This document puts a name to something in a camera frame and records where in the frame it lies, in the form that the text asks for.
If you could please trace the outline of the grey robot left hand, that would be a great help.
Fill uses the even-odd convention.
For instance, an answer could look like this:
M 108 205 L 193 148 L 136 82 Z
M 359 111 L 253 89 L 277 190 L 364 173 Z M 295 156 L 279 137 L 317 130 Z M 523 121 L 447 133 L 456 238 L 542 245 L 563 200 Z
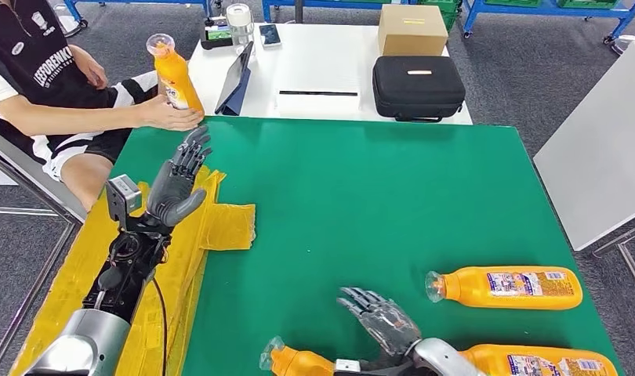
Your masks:
M 197 174 L 212 149 L 208 127 L 190 131 L 176 148 L 172 158 L 164 162 L 147 197 L 146 213 L 164 226 L 174 227 L 201 206 L 206 191 L 195 189 Z

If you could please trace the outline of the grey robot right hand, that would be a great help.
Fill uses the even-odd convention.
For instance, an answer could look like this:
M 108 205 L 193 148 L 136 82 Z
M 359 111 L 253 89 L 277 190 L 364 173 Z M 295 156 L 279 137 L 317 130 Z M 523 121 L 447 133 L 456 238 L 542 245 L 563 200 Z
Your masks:
M 337 302 L 350 311 L 389 356 L 404 356 L 423 339 L 415 321 L 392 299 L 359 287 L 341 287 Z

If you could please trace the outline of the person's left hand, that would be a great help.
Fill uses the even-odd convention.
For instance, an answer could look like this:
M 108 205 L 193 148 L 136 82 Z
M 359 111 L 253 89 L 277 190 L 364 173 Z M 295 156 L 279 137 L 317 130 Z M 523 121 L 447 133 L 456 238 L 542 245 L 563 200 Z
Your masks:
M 104 68 L 84 49 L 76 46 L 68 46 L 79 70 L 86 76 L 90 85 L 97 89 L 105 89 L 108 79 Z

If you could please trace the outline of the person's right hand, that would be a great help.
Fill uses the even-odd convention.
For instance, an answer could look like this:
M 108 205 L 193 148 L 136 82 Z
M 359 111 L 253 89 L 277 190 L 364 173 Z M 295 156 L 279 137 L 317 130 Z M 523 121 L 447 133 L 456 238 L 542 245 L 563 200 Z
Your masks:
M 136 106 L 143 125 L 173 131 L 196 128 L 204 118 L 201 110 L 176 109 L 165 96 L 158 95 Z

